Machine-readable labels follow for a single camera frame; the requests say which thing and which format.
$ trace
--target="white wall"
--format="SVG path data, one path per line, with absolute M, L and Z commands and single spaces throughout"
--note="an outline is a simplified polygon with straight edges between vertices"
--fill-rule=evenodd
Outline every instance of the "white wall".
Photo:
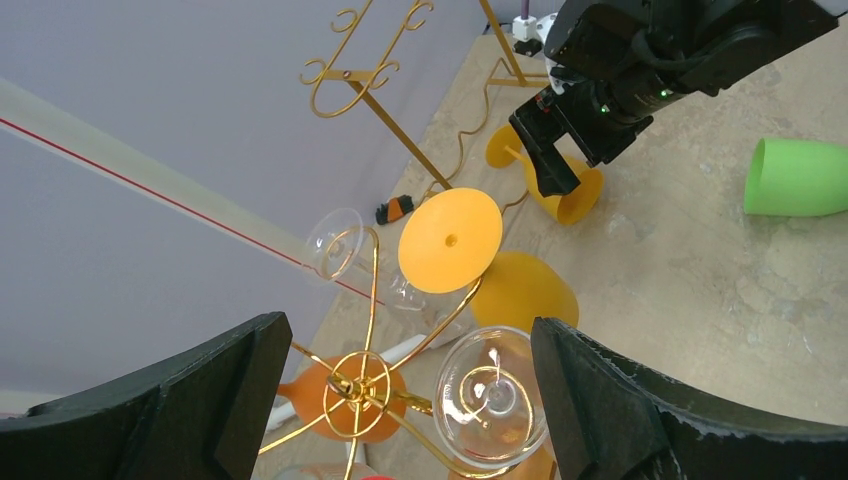
M 409 159 L 364 105 L 316 118 L 297 80 L 340 40 L 334 13 L 358 3 L 13 2 L 0 76 L 303 238 L 339 206 L 370 218 Z M 337 66 L 372 68 L 411 3 L 376 0 Z M 419 16 L 375 93 L 414 139 L 485 25 L 476 2 Z M 327 85 L 319 102 L 348 90 Z M 309 342 L 332 291 L 37 144 L 0 133 L 0 389 L 71 393 L 270 310 Z

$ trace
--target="orange object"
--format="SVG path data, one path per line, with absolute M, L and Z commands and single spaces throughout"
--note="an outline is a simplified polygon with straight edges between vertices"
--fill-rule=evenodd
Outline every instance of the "orange object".
M 471 312 L 480 327 L 507 325 L 530 333 L 536 317 L 577 328 L 574 292 L 545 262 L 524 252 L 500 252 L 486 270 Z
M 480 190 L 452 188 L 409 217 L 398 245 L 403 275 L 426 293 L 448 293 L 474 282 L 501 245 L 500 208 Z
M 330 365 L 335 365 L 341 358 L 333 357 L 326 359 L 326 361 Z M 357 357 L 354 360 L 345 362 L 339 367 L 339 372 L 347 378 L 356 379 L 359 376 L 360 366 L 361 360 Z M 380 364 L 376 360 L 369 359 L 366 375 L 374 377 L 382 372 L 383 369 Z M 294 382 L 277 387 L 277 394 L 289 399 L 301 422 L 309 423 L 324 413 L 322 406 L 324 401 L 324 386 L 327 385 L 329 373 L 322 365 L 315 363 L 301 373 Z M 406 391 L 406 384 L 400 372 L 397 370 L 393 371 L 391 373 L 391 379 L 392 390 Z M 375 387 L 373 394 L 380 395 L 384 393 L 386 390 L 386 379 L 379 380 L 375 384 Z M 339 400 L 341 400 L 341 397 L 330 390 L 327 394 L 328 406 L 335 405 Z M 402 400 L 394 399 L 389 403 L 389 409 L 403 416 L 406 412 L 406 404 Z M 369 405 L 365 408 L 360 419 L 360 428 L 370 425 L 377 418 L 378 413 L 379 411 L 376 407 Z M 330 416 L 341 432 L 353 433 L 354 411 L 351 407 L 342 405 L 335 412 L 331 413 Z M 365 443 L 379 443 L 391 437 L 399 427 L 400 425 L 396 421 L 392 420 L 388 415 L 383 415 L 383 418 L 377 422 L 377 425 L 368 433 L 362 435 L 360 440 Z M 336 435 L 326 421 L 319 422 L 312 427 L 311 431 L 331 440 L 349 440 Z
M 415 204 L 412 203 L 412 197 L 409 195 L 394 197 L 387 203 L 380 205 L 377 209 L 377 213 L 375 215 L 377 224 L 386 225 L 388 223 L 396 222 L 413 210 L 415 210 Z
M 510 125 L 501 127 L 486 145 L 486 162 L 494 168 L 504 168 L 515 160 L 524 167 L 524 181 L 527 190 L 536 202 L 561 225 L 574 225 L 595 206 L 604 188 L 604 174 L 598 169 L 589 168 L 570 156 L 563 156 L 571 171 L 580 179 L 580 185 L 568 195 L 543 197 L 536 182 L 536 169 L 526 155 L 521 154 L 521 139 Z

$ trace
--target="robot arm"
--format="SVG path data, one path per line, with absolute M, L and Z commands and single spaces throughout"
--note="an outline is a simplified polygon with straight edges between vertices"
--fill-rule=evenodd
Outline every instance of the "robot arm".
M 846 11 L 848 0 L 567 0 L 541 20 L 516 19 L 516 50 L 541 48 L 551 79 L 509 119 L 539 192 L 580 184 L 554 148 L 563 135 L 590 166 L 610 163 L 653 113 L 690 93 L 718 95 L 835 29 Z

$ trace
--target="green plastic cup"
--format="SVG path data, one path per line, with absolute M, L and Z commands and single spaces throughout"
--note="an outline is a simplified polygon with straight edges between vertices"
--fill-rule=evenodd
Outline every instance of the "green plastic cup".
M 764 138 L 745 182 L 745 213 L 817 217 L 848 210 L 848 148 Z

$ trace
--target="red line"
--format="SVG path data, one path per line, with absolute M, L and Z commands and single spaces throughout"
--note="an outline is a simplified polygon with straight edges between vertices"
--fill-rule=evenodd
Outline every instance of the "red line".
M 150 187 L 142 185 L 142 184 L 136 182 L 135 180 L 133 180 L 133 179 L 131 179 L 131 178 L 125 176 L 125 175 L 121 175 L 120 173 L 118 173 L 114 170 L 111 170 L 107 167 L 104 167 L 103 165 L 100 165 L 99 163 L 97 163 L 93 160 L 90 160 L 86 157 L 83 157 L 82 155 L 61 146 L 58 143 L 52 142 L 52 141 L 42 137 L 41 135 L 38 135 L 35 132 L 31 132 L 31 131 L 29 131 L 29 130 L 27 130 L 27 129 L 19 126 L 19 125 L 15 125 L 14 123 L 6 120 L 5 118 L 0 118 L 0 122 L 4 123 L 5 125 L 7 125 L 11 128 L 14 128 L 15 130 L 23 133 L 24 135 L 27 135 L 31 138 L 34 138 L 34 139 L 38 140 L 39 142 L 42 142 L 46 145 L 49 145 L 50 147 L 53 147 L 56 150 L 64 152 L 64 153 L 76 158 L 77 160 L 80 160 L 81 162 L 84 162 L 88 165 L 91 165 L 92 167 L 94 167 L 94 168 L 96 168 L 96 169 L 98 169 L 98 170 L 100 170 L 100 171 L 102 171 L 102 172 L 104 172 L 108 175 L 111 175 L 111 176 L 113 176 L 113 177 L 115 177 L 115 178 L 117 178 L 117 179 L 119 179 L 123 182 L 126 182 L 126 183 L 138 188 L 139 190 L 145 191 L 145 192 L 149 193 L 150 195 L 153 195 L 154 197 L 156 197 L 160 200 L 164 200 L 165 202 L 167 202 L 167 203 L 169 203 L 169 204 L 171 204 L 171 205 L 173 205 L 173 206 L 175 206 L 175 207 L 177 207 L 181 210 L 184 210 L 184 211 L 190 213 L 191 215 L 194 215 L 194 216 L 196 216 L 196 217 L 198 217 L 202 220 L 205 220 L 205 221 L 207 221 L 207 222 L 209 222 L 209 223 L 211 223 L 211 224 L 213 224 L 213 225 L 215 225 L 219 228 L 222 228 L 222 229 L 226 230 L 227 232 L 230 232 L 230 233 L 232 233 L 233 235 L 235 235 L 239 238 L 247 240 L 248 242 L 256 245 L 257 247 L 260 247 L 264 250 L 267 250 L 267 251 L 273 253 L 274 255 L 278 255 L 278 256 L 294 263 L 295 265 L 303 266 L 303 264 L 301 262 L 299 262 L 299 261 L 295 260 L 294 258 L 286 255 L 285 253 L 283 253 L 283 252 L 281 252 L 281 251 L 279 251 L 275 248 L 272 248 L 269 245 L 266 245 L 266 244 L 260 242 L 259 240 L 256 240 L 255 238 L 249 237 L 249 236 L 239 232 L 238 230 L 236 230 L 236 229 L 234 229 L 234 228 L 232 228 L 228 225 L 225 225 L 225 224 L 219 222 L 218 220 L 215 220 L 212 217 L 209 217 L 208 215 L 200 213 L 197 210 L 189 207 L 188 205 L 184 205 L 184 204 L 174 200 L 173 198 L 168 197 L 167 195 L 161 194 L 161 193 L 157 192 L 156 190 L 153 190 Z M 342 282 L 336 282 L 336 283 L 338 283 L 339 285 L 341 285 L 344 288 L 347 288 L 348 290 L 350 290 L 352 292 L 355 292 L 355 293 L 358 293 L 359 295 L 362 295 L 363 297 L 366 297 L 366 298 L 371 297 L 370 295 L 366 294 L 365 292 L 361 292 L 361 291 L 357 290 L 356 288 L 351 287 L 350 285 L 347 285 L 347 284 L 342 283 Z

